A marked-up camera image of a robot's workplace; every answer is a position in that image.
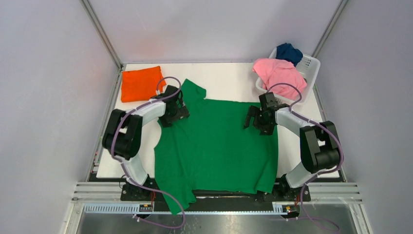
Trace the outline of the green t-shirt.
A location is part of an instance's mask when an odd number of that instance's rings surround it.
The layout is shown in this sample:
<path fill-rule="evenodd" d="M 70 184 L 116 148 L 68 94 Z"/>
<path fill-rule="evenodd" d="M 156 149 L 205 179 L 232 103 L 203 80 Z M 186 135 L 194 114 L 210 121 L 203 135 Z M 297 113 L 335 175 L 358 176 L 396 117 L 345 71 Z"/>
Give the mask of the green t-shirt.
<path fill-rule="evenodd" d="M 182 85 L 189 117 L 162 128 L 154 148 L 155 180 L 172 214 L 196 201 L 195 190 L 270 193 L 278 169 L 278 135 L 244 128 L 249 102 L 207 99 Z"/>

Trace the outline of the white plastic laundry basket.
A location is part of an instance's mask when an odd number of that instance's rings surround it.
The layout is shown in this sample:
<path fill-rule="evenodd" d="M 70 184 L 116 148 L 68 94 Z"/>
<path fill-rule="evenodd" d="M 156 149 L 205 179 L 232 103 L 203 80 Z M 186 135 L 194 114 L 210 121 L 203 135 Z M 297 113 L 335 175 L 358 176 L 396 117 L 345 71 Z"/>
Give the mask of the white plastic laundry basket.
<path fill-rule="evenodd" d="M 276 48 L 273 49 L 271 52 L 269 59 L 275 59 L 276 58 Z M 306 54 L 303 54 L 302 60 L 297 64 L 295 67 L 303 76 L 305 81 L 307 82 L 307 87 L 303 91 L 303 93 L 298 92 L 298 97 L 295 100 L 290 100 L 287 98 L 284 98 L 282 96 L 274 94 L 276 98 L 279 98 L 280 100 L 284 102 L 293 102 L 293 101 L 298 101 L 299 104 L 303 104 L 307 101 L 308 97 L 310 96 L 310 93 L 312 92 L 312 89 L 315 85 L 315 81 L 319 72 L 320 68 L 320 61 L 314 57 L 308 56 Z M 257 77 L 255 86 L 259 91 L 266 92 L 267 90 L 262 89 L 261 85 L 259 84 L 260 78 Z"/>

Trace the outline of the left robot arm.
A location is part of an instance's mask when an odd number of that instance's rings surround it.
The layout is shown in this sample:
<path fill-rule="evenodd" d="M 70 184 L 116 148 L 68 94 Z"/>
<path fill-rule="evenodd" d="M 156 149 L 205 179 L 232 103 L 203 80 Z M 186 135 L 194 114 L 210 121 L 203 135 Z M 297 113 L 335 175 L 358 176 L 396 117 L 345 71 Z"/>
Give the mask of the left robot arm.
<path fill-rule="evenodd" d="M 163 93 L 134 109 L 112 110 L 102 138 L 102 147 L 118 161 L 126 180 L 134 185 L 132 194 L 139 200 L 146 200 L 151 194 L 146 184 L 148 173 L 138 155 L 143 126 L 158 119 L 162 127 L 171 127 L 176 121 L 189 117 L 184 103 L 183 91 L 168 85 Z"/>

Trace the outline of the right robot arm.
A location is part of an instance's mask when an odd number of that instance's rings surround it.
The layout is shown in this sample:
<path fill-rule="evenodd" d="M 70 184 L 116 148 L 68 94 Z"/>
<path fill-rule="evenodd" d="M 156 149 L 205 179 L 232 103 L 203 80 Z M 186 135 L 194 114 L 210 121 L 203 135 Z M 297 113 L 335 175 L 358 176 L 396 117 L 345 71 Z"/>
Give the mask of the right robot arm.
<path fill-rule="evenodd" d="M 300 139 L 300 163 L 284 174 L 274 188 L 284 200 L 293 200 L 310 179 L 329 169 L 338 169 L 342 163 L 337 132 L 330 121 L 315 122 L 283 104 L 279 107 L 250 106 L 244 128 L 250 124 L 265 136 L 273 134 L 276 125 L 280 125 Z"/>

